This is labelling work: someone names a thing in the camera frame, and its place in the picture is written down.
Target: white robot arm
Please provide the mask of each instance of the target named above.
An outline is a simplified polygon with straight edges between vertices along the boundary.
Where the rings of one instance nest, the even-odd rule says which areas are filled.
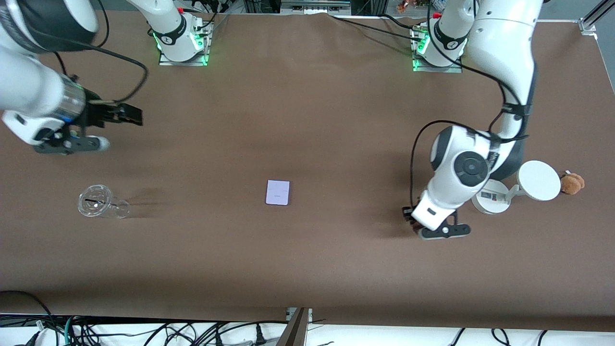
[[[514,139],[525,134],[531,113],[537,76],[531,38],[542,0],[482,0],[479,9],[475,3],[448,1],[442,17],[431,20],[431,44],[423,56],[435,66],[448,66],[452,63],[436,46],[452,60],[466,49],[479,70],[503,82],[501,130],[478,133],[450,126],[436,138],[430,156],[435,175],[411,213],[433,238],[448,237],[446,218],[488,179],[516,172],[523,158],[524,141]]]
[[[197,27],[202,20],[180,14],[173,0],[129,2],[146,17],[169,60],[189,60],[203,49]],[[97,31],[89,0],[0,0],[2,120],[38,152],[102,151],[109,147],[108,140],[86,136],[86,127],[104,127],[105,122],[142,125],[139,109],[92,103],[100,99],[96,94],[38,60],[45,52],[84,50],[53,36],[90,44]],[[81,136],[72,134],[70,125],[81,127]]]

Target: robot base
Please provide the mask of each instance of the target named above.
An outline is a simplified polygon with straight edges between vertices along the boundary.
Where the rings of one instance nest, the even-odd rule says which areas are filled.
[[[202,25],[201,18],[197,18],[197,24]],[[200,33],[203,37],[197,38],[196,42],[203,45],[203,50],[198,52],[191,59],[184,62],[174,62],[167,58],[162,51],[160,52],[160,58],[158,59],[158,65],[160,66],[207,66],[209,63],[209,52],[212,48],[212,36],[213,36],[213,22],[207,25],[206,28]]]
[[[457,65],[439,67],[428,63],[419,50],[425,49],[429,44],[429,35],[427,34],[427,24],[415,25],[410,30],[410,37],[420,38],[421,42],[412,41],[410,48],[412,49],[412,70],[420,72],[441,72],[441,73],[461,73],[461,67]]]

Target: brown teddy bear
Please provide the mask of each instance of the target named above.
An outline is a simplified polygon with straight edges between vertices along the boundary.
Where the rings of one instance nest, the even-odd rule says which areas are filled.
[[[561,178],[561,192],[567,195],[574,195],[585,187],[585,180],[578,174],[566,171],[566,175]]]

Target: power cable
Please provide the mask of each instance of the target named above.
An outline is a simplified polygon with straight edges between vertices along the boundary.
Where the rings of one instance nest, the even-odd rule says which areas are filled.
[[[98,4],[100,5],[100,9],[103,10],[103,16],[105,17],[105,26],[107,28],[106,33],[105,33],[105,38],[103,39],[101,43],[97,45],[97,47],[100,48],[104,46],[105,43],[107,43],[107,40],[109,39],[109,17],[107,17],[107,11],[105,10],[105,7],[103,6],[102,0],[98,0]]]
[[[544,334],[547,334],[548,331],[542,331],[540,332],[540,335],[538,336],[538,344],[536,344],[536,346],[542,346],[542,338],[544,337]]]
[[[369,25],[353,22],[352,20],[348,20],[348,19],[345,19],[345,18],[339,18],[339,17],[335,17],[335,16],[332,16],[332,18],[335,18],[335,19],[340,20],[342,22],[346,22],[346,23],[350,23],[350,24],[353,24],[353,25],[362,26],[364,28],[368,28],[368,29],[371,29],[371,30],[379,31],[381,33],[385,33],[385,34],[389,34],[389,35],[393,35],[393,36],[397,36],[397,37],[401,37],[401,38],[406,38],[406,39],[409,39],[411,41],[418,42],[418,41],[421,40],[419,38],[414,38],[414,37],[410,37],[410,36],[394,33],[394,32],[391,32],[391,31],[382,30],[382,29],[379,29],[379,28],[374,28],[373,26],[369,26]]]
[[[32,294],[30,292],[26,292],[26,291],[17,291],[17,290],[0,291],[0,295],[3,295],[3,294],[18,294],[20,296],[29,297],[30,299],[35,301],[38,305],[40,305],[43,310],[45,310],[45,313],[49,317],[49,321],[52,323],[52,325],[55,325],[54,316],[51,314],[51,311],[49,310],[49,308],[47,308],[47,306],[37,296],[35,296],[34,294]],[[56,346],[60,346],[60,341],[58,340],[57,335],[56,335],[56,338],[55,338],[55,345]]]
[[[502,335],[504,335],[504,340],[500,339],[497,337],[496,335],[496,331],[501,331]],[[504,346],[510,346],[510,340],[508,339],[508,334],[506,334],[506,331],[503,329],[492,329],[491,330],[491,336],[493,336],[494,339],[496,339],[497,342],[499,342],[500,344],[504,345]]]
[[[393,23],[397,24],[398,26],[401,26],[401,27],[402,27],[402,28],[404,28],[404,29],[409,29],[409,30],[412,30],[412,26],[411,26],[411,25],[406,25],[406,24],[404,24],[404,23],[402,23],[402,22],[398,21],[397,19],[395,19],[395,18],[394,18],[393,16],[391,16],[391,15],[388,15],[388,14],[386,14],[386,13],[383,13],[383,14],[379,14],[378,16],[379,16],[379,17],[385,17],[385,18],[388,18],[388,19],[392,20],[392,21],[393,21]]]
[[[458,332],[457,332],[457,336],[455,336],[455,339],[453,340],[453,342],[450,344],[450,346],[455,346],[457,345],[457,342],[459,341],[459,338],[461,337],[461,334],[463,334],[463,332],[466,331],[465,328],[461,328]]]
[[[58,63],[60,63],[60,68],[62,69],[62,74],[68,76],[68,72],[66,72],[66,65],[64,65],[64,60],[58,52],[54,52],[55,57],[58,59]]]
[[[265,323],[282,323],[282,324],[288,324],[288,322],[287,322],[287,321],[256,321],[256,322],[249,322],[249,323],[240,324],[240,325],[238,325],[238,326],[230,327],[229,329],[225,329],[225,330],[220,331],[220,332],[215,332],[215,329],[214,329],[215,335],[214,335],[214,336],[210,336],[210,337],[209,337],[209,339],[207,339],[207,340],[206,340],[205,342],[203,342],[202,344],[198,344],[198,345],[208,345],[211,341],[213,341],[213,340],[216,338],[216,336],[221,336],[222,334],[224,334],[224,333],[226,333],[226,332],[229,332],[229,331],[232,331],[232,330],[235,330],[235,329],[237,329],[237,328],[246,327],[246,326],[252,326],[252,325],[254,325],[254,324],[265,324]]]

